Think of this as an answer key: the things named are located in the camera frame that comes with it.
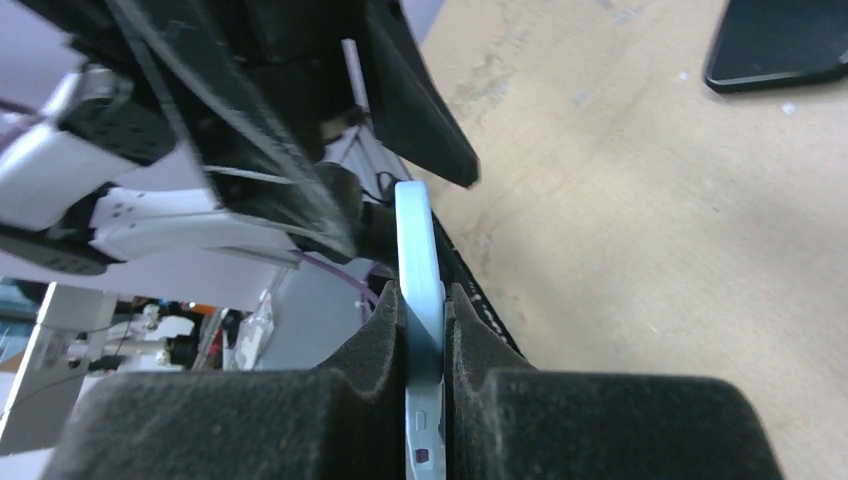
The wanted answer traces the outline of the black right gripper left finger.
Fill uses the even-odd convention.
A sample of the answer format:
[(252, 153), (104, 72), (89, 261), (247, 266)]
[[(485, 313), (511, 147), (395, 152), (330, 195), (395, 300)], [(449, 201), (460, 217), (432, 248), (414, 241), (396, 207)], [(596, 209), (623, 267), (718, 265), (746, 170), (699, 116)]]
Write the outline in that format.
[(393, 284), (306, 370), (134, 372), (77, 404), (46, 479), (401, 479), (404, 318)]

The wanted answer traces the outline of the light blue phone case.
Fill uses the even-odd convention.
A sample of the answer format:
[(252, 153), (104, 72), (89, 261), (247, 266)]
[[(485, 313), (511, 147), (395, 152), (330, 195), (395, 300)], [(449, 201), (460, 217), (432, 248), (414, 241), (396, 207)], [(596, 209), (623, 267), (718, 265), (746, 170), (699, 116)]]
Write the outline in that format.
[(442, 479), (439, 434), (445, 345), (445, 290), (441, 281), (426, 185), (395, 186), (398, 273), (406, 311), (405, 420), (412, 477)]

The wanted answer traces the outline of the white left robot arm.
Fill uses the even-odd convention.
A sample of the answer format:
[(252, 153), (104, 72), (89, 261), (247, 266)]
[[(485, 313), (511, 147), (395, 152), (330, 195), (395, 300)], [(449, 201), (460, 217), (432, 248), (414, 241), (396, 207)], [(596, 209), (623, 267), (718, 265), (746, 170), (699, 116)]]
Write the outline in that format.
[(397, 1), (31, 1), (84, 62), (1, 141), (1, 249), (82, 276), (166, 251), (397, 259), (327, 157), (366, 127), (462, 187), (479, 159)]

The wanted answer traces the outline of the silver-edged black-screen phone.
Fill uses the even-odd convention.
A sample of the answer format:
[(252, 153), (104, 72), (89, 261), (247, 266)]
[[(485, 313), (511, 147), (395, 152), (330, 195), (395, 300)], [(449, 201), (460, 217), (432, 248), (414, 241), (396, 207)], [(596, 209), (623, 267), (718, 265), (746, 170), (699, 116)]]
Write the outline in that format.
[(728, 1), (703, 70), (705, 84), (720, 94), (846, 76), (846, 0)]

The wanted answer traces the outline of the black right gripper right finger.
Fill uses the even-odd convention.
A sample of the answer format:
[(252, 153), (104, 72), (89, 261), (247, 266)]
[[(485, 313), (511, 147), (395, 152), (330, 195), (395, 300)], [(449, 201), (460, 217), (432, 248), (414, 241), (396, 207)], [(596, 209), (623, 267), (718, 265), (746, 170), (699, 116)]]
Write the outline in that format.
[(779, 479), (734, 385), (680, 375), (546, 371), (450, 293), (451, 479)]

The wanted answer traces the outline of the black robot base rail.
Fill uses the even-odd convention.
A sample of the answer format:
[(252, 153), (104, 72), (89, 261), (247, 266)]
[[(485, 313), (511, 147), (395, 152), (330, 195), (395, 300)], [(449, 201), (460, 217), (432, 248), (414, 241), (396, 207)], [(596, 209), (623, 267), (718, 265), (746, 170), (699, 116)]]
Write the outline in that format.
[(519, 356), (524, 357), (513, 336), (477, 282), (460, 251), (449, 237), (438, 217), (433, 214), (433, 231), (440, 264), (440, 275), (445, 284), (459, 284), (467, 294), (480, 320)]

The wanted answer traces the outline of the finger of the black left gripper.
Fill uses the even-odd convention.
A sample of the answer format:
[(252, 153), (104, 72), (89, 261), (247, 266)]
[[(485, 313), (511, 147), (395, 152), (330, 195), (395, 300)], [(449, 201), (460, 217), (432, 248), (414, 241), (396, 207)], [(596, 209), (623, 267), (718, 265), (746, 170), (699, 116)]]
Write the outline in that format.
[(455, 185), (480, 178), (479, 157), (426, 68), (398, 1), (364, 1), (360, 66), (376, 137)]
[(110, 1), (107, 6), (165, 118), (202, 169), (217, 169), (199, 130), (209, 119), (247, 150), (246, 166), (222, 167), (220, 173), (288, 188), (279, 208), (289, 218), (286, 228), (334, 253), (355, 256), (343, 210), (234, 60), (206, 6), (200, 1)]

